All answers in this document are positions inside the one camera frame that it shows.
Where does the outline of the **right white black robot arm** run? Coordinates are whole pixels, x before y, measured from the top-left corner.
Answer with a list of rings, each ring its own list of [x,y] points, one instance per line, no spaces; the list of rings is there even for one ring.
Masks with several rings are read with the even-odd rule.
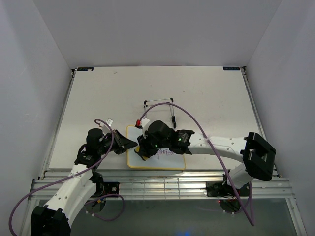
[[[180,155],[207,154],[240,162],[222,183],[227,195],[234,195],[254,179],[270,181],[273,176],[276,150],[258,133],[250,132],[244,138],[206,138],[192,130],[174,130],[156,120],[142,126],[142,135],[137,141],[135,153],[143,160],[156,155],[160,149],[168,149]]]

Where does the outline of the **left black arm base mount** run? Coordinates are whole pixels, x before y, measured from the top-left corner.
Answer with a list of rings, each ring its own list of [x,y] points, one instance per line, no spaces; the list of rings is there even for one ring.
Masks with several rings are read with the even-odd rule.
[[[95,184],[96,190],[92,198],[101,197],[108,194],[118,194],[120,189],[119,182],[97,182]]]

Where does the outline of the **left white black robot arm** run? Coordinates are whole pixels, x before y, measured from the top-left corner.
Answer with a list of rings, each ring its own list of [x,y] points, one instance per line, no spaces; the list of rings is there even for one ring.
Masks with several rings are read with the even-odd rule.
[[[110,152],[122,154],[136,146],[137,142],[117,130],[107,134],[99,128],[89,130],[69,176],[44,206],[33,210],[31,235],[70,235],[72,223],[88,199],[105,193],[103,178],[96,172],[101,159]]]

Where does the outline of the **yellow black whiteboard eraser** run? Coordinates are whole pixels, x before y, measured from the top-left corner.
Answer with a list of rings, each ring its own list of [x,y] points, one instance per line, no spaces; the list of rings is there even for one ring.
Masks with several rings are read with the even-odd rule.
[[[143,154],[147,157],[147,152],[146,152],[146,150],[145,150],[143,147],[137,146],[137,147],[135,148],[134,152],[137,154],[138,151],[143,152]]]

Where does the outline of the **yellow framed whiteboard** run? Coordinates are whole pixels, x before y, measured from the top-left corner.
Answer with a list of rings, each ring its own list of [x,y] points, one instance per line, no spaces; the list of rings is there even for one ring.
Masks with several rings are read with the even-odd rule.
[[[184,155],[178,155],[171,152],[169,149],[159,149],[158,152],[143,160],[135,150],[139,146],[129,149],[126,152],[126,163],[131,169],[138,170],[172,170],[182,171],[186,169],[186,162]]]

